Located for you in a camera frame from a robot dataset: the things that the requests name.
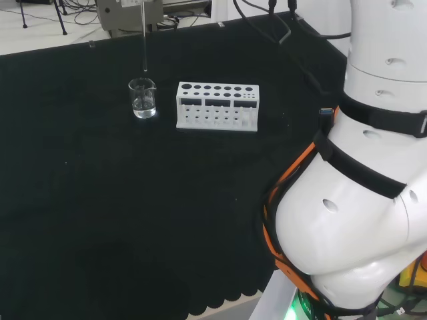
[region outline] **glass beaker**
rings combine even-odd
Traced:
[[[137,78],[129,82],[133,113],[138,118],[147,119],[155,115],[156,86],[151,79]]]

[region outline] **pipette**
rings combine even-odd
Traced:
[[[141,0],[141,24],[142,24],[142,66],[144,72],[147,72],[147,42],[145,35],[145,1]]]

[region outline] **yellow object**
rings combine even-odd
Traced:
[[[414,270],[415,261],[411,263],[405,270],[400,273],[399,285],[401,287],[409,286],[411,282],[412,270]],[[427,271],[421,268],[421,265],[418,267],[415,276],[414,285],[417,287],[426,287],[427,288]]]

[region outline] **robotic arm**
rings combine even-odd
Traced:
[[[270,195],[264,227],[303,291],[354,311],[427,250],[427,1],[351,5],[341,111]]]

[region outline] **lab equipment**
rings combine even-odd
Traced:
[[[157,30],[157,23],[167,13],[204,8],[209,0],[153,0],[145,4],[145,24]],[[112,37],[121,31],[141,31],[141,8],[139,0],[97,0],[97,12],[102,29]]]
[[[257,85],[180,82],[176,95],[180,129],[257,131]]]
[[[129,82],[133,113],[138,118],[147,119],[155,115],[156,89],[154,82],[148,78],[137,78]]]

